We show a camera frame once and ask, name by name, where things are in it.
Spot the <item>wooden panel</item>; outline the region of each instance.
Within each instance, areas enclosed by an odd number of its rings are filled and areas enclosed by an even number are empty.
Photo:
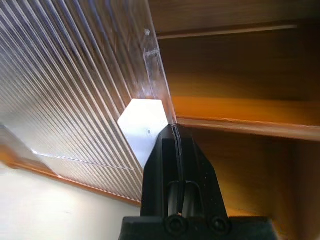
[[[229,216],[268,216],[281,236],[298,239],[290,139],[192,129],[212,163]]]
[[[304,141],[298,146],[296,172],[299,199],[300,239],[320,239],[320,143]]]
[[[157,33],[312,18],[316,0],[150,0]]]
[[[173,96],[306,100],[304,46],[297,30],[164,39]]]

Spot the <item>wooden edge trim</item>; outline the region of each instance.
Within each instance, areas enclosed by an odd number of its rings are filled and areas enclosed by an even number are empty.
[[[183,117],[178,117],[177,122],[178,124],[192,128],[205,128],[234,133],[320,141],[320,127],[317,126],[254,122],[232,119],[202,120]]]
[[[78,187],[78,188],[93,192],[95,194],[99,194],[102,196],[106,196],[109,198],[113,198],[113,199],[125,202],[127,204],[131,204],[137,207],[141,205],[139,201],[127,199],[125,197],[118,196],[95,187],[91,187],[82,183],[78,183],[78,182],[60,177],[56,175],[54,172],[52,172],[46,165],[32,161],[30,159],[20,158],[9,147],[4,145],[0,145],[0,161],[12,169],[27,170],[27,171],[45,176],[47,178],[57,180],[65,184],[69,184],[74,187]]]
[[[157,32],[157,39],[158,40],[180,39],[180,38],[193,38],[193,37],[204,37],[204,36],[218,36],[218,35],[290,30],[290,29],[297,29],[299,28],[299,26],[303,26],[305,24],[313,23],[313,22],[314,22],[313,19],[288,20],[288,21],[252,23],[252,24],[233,25],[233,26],[219,26],[219,27],[213,27],[213,28],[190,29],[190,30],[182,30],[182,31]]]

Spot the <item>white wall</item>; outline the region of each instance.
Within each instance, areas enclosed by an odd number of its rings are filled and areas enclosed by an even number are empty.
[[[0,166],[1,240],[117,240],[140,209],[33,173]]]

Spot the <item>wooden shelf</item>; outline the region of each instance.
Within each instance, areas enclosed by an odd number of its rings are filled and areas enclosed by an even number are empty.
[[[320,141],[316,102],[177,97],[178,123],[189,127]]]

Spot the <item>transparent ribbed panel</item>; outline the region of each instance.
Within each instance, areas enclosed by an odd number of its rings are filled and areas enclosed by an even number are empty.
[[[0,123],[62,178],[140,200],[117,120],[131,99],[174,108],[148,2],[0,0]]]

